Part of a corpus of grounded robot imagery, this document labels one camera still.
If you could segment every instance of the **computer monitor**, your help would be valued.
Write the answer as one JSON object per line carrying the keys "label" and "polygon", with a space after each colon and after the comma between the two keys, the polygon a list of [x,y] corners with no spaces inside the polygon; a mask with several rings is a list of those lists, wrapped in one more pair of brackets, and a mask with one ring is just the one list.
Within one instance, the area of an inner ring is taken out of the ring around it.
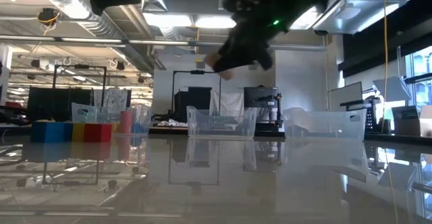
{"label": "computer monitor", "polygon": [[277,88],[246,87],[244,88],[244,108],[277,108],[275,97],[279,93]]}

